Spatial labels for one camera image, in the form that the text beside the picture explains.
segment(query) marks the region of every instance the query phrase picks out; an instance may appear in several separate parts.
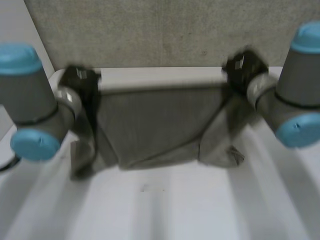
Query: white surface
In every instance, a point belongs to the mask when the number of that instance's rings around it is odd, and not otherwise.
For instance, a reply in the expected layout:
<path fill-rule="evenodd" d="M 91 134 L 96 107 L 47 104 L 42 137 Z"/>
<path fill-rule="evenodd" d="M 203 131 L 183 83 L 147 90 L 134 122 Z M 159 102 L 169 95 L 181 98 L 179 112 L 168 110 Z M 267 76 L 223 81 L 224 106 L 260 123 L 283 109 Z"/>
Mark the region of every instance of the white surface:
<path fill-rule="evenodd" d="M 31 44 L 42 61 L 46 76 L 52 76 L 54 68 L 23 0 L 0 0 L 0 43 L 7 42 Z M 0 140 L 12 124 L 0 105 Z"/>
<path fill-rule="evenodd" d="M 191 162 L 70 182 L 72 138 L 0 178 L 1 240 L 320 239 L 320 145 L 285 149 L 263 121 L 235 140 L 246 160 L 230 170 Z"/>

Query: gray cloth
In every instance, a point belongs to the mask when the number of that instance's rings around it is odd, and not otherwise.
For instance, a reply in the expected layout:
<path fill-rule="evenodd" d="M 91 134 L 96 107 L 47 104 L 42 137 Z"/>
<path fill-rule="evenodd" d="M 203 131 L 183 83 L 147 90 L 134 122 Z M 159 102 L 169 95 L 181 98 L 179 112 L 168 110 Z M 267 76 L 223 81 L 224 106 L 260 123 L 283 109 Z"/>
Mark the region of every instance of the gray cloth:
<path fill-rule="evenodd" d="M 146 169 L 196 159 L 235 167 L 244 156 L 232 139 L 252 116 L 248 102 L 228 85 L 105 94 L 97 112 L 95 160 L 79 157 L 86 148 L 78 143 L 82 150 L 73 150 L 79 153 L 71 172 L 79 179 L 117 164 Z"/>
<path fill-rule="evenodd" d="M 256 117 L 256 112 L 246 99 L 236 94 L 230 97 L 203 134 L 199 161 L 224 168 L 242 163 L 241 154 L 236 154 L 232 147 L 233 139 Z"/>
<path fill-rule="evenodd" d="M 177 148 L 180 152 L 197 151 L 195 146 L 190 150 L 187 143 L 201 136 L 230 95 L 227 86 L 107 94 L 101 98 L 98 125 L 120 168 L 159 167 L 164 165 L 161 154 L 169 156 Z M 165 162 L 184 161 L 172 157 Z"/>

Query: gray wall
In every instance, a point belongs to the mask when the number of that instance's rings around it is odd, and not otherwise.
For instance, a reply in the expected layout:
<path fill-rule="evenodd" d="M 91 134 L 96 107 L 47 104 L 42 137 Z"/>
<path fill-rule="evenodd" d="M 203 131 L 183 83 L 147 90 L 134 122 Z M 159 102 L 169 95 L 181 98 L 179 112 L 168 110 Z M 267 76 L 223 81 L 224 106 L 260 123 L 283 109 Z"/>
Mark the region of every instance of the gray wall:
<path fill-rule="evenodd" d="M 254 45 L 282 66 L 320 0 L 25 0 L 55 69 L 221 66 Z"/>

